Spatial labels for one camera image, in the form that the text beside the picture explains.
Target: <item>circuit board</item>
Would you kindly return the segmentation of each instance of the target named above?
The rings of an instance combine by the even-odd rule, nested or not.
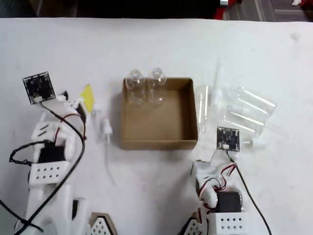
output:
[[[55,93],[48,72],[23,78],[30,104],[55,99]]]
[[[218,126],[216,134],[216,148],[239,152],[239,130]]]

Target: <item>white tabletop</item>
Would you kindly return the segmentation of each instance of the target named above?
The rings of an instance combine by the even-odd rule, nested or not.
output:
[[[221,85],[244,85],[277,101],[261,136],[269,145],[241,152],[238,165],[274,235],[310,234],[311,23],[0,19],[0,198],[20,215],[25,212],[29,168],[8,158],[30,141],[40,117],[22,78],[49,71],[55,91],[66,89],[73,98],[90,83],[113,125],[107,161],[92,122],[88,126],[86,152],[74,173],[75,195],[87,198],[92,211],[109,213],[120,235],[177,234],[198,204],[189,181],[192,162],[212,156],[215,127],[193,151],[121,150],[122,78],[133,68],[147,74],[160,67],[168,76],[192,77],[195,86],[212,84],[217,60]],[[267,234],[256,210],[248,208],[251,234]],[[3,209],[0,217],[3,234],[11,234],[15,219]]]

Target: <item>cardboard box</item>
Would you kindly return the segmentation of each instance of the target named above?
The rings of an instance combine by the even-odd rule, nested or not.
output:
[[[123,82],[123,149],[193,149],[198,141],[195,95],[191,78],[168,78],[160,105],[127,101]]]

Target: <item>yellow tag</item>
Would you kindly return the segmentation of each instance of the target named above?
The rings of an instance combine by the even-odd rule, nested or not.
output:
[[[94,95],[90,84],[85,86],[84,91],[80,95],[82,98],[84,98],[84,103],[88,113],[91,113],[94,105]]]

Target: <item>small glass vial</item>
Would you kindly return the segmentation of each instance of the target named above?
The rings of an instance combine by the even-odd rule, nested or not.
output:
[[[166,90],[166,76],[160,68],[152,70],[147,79],[148,101],[152,104],[160,104],[164,100]]]
[[[130,104],[141,105],[146,99],[146,79],[139,70],[132,70],[126,78],[127,99]]]

